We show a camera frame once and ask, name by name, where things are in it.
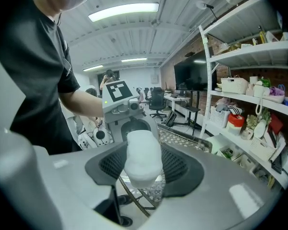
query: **man's hand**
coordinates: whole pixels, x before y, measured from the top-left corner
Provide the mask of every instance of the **man's hand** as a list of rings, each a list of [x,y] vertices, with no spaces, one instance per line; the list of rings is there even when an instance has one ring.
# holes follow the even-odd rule
[[[73,113],[87,117],[103,117],[102,100],[81,90],[59,93],[64,106]]]

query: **white basket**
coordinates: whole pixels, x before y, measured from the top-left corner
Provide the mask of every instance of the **white basket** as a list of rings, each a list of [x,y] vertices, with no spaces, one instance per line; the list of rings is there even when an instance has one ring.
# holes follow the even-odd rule
[[[230,111],[217,112],[214,106],[211,107],[210,121],[220,126],[221,128],[226,127],[228,116]]]
[[[276,148],[270,147],[267,144],[263,145],[263,142],[260,139],[253,137],[250,151],[261,160],[269,161],[276,151]]]
[[[224,78],[221,82],[223,92],[245,94],[248,87],[248,82],[243,78]]]

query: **black t-shirt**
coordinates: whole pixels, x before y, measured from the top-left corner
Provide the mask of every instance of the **black t-shirt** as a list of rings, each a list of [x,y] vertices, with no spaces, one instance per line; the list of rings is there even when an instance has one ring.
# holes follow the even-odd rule
[[[79,88],[69,49],[33,0],[22,0],[0,32],[0,62],[26,96],[11,130],[49,154],[78,150],[59,103],[59,93]]]

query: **black mesh grille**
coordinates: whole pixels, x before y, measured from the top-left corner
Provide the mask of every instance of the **black mesh grille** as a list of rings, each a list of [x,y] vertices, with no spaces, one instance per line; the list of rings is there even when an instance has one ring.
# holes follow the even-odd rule
[[[181,178],[188,170],[186,161],[165,147],[162,147],[161,151],[166,183],[170,183]]]
[[[104,173],[118,179],[121,171],[124,168],[125,161],[126,151],[120,149],[104,157],[99,162],[99,167]]]

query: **metal shelf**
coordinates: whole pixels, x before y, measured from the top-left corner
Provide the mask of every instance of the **metal shelf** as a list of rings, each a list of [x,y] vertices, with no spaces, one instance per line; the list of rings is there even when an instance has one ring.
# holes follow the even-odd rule
[[[288,41],[273,42],[236,49],[209,59],[231,69],[285,68],[288,69]]]
[[[259,25],[265,32],[280,29],[276,11],[268,0],[245,2],[204,30],[204,35],[230,44],[257,35]]]
[[[226,128],[220,128],[217,125],[215,125],[210,120],[207,121],[206,129],[209,131],[212,130],[212,134],[216,134],[216,130],[219,134],[225,136],[227,139],[229,139],[231,142],[235,143],[238,147],[240,147],[244,152],[246,152],[251,158],[253,158],[255,161],[257,161],[261,166],[263,166],[271,175],[274,176],[274,178],[281,184],[283,188],[288,187],[288,176],[282,172],[281,174],[277,173],[275,170],[271,168],[271,162],[269,161],[263,161],[260,158],[258,158],[255,154],[250,152],[251,147],[251,140],[243,140],[240,136],[235,136],[231,133],[229,133]]]
[[[254,104],[258,104],[260,102],[260,99],[258,97],[248,96],[245,94],[235,94],[219,91],[210,91],[210,94],[250,102]],[[288,106],[286,105],[263,99],[263,106],[288,115]]]

